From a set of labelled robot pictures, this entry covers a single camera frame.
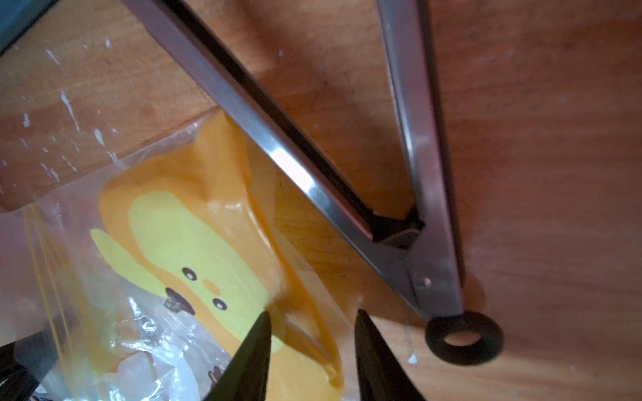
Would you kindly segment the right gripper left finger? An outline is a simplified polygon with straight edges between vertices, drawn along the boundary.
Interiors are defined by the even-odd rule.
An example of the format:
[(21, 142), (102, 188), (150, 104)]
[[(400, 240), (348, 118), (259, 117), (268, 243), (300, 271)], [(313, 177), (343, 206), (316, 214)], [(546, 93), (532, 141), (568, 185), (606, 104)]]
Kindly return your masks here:
[(204, 400), (267, 398), (272, 324), (268, 312), (257, 318), (222, 377)]

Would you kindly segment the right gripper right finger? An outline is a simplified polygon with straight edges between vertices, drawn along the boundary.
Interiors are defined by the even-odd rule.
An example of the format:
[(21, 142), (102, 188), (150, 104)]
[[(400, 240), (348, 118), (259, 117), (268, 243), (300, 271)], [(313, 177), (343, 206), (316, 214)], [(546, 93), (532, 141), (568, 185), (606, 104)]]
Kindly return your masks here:
[(363, 309), (356, 315), (354, 345), (361, 400), (426, 400)]

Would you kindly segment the metal kitchen tongs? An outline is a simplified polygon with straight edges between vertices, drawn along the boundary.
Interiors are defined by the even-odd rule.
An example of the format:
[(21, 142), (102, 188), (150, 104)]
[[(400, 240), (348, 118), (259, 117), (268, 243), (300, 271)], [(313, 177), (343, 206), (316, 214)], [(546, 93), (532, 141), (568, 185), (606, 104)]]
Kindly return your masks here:
[(426, 1), (128, 1), (145, 30), (419, 316), (439, 359), (504, 348), (465, 304), (449, 144)]

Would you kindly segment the clear bag yellow dog print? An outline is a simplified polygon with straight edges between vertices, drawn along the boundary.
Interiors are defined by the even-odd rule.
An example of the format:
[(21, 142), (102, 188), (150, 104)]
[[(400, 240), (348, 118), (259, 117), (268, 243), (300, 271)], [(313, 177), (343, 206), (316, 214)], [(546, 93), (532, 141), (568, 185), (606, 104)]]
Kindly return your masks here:
[(355, 400), (352, 326), (223, 112), (1, 216), (1, 345), (52, 400), (200, 400), (256, 319), (270, 400)]

